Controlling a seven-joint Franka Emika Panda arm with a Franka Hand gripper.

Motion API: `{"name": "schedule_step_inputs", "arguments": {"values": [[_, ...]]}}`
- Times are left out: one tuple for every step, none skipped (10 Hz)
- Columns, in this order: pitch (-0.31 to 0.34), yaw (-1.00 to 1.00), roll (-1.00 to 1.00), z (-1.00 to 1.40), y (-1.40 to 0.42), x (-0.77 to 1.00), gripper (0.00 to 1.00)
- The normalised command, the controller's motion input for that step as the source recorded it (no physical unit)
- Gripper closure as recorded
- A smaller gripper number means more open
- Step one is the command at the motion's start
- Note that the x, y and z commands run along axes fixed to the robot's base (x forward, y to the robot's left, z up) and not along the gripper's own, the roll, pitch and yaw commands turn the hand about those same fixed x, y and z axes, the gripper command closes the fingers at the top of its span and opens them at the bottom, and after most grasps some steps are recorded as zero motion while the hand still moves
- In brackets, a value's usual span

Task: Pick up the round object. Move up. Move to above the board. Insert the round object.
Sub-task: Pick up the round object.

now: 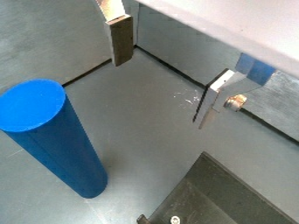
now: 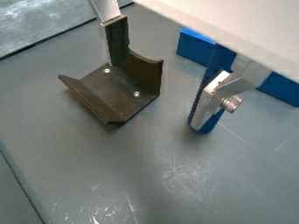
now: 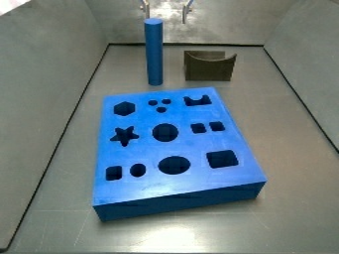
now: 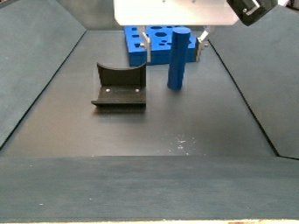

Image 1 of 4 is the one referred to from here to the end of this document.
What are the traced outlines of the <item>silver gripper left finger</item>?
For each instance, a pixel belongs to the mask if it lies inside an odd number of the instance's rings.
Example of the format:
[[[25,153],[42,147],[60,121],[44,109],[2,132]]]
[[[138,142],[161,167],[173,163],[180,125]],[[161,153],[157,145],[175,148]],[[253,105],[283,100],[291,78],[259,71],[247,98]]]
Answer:
[[[110,58],[117,67],[133,56],[133,17],[125,13],[121,0],[94,1],[104,16]]]

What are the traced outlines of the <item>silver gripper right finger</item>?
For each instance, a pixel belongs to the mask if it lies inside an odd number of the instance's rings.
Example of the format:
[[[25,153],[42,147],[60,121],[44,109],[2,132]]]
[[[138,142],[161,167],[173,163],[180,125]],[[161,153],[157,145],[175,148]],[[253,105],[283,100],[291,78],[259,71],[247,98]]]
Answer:
[[[276,69],[241,53],[235,71],[225,69],[205,86],[192,121],[203,127],[212,111],[223,108],[239,111],[247,101],[244,93],[261,88]]]

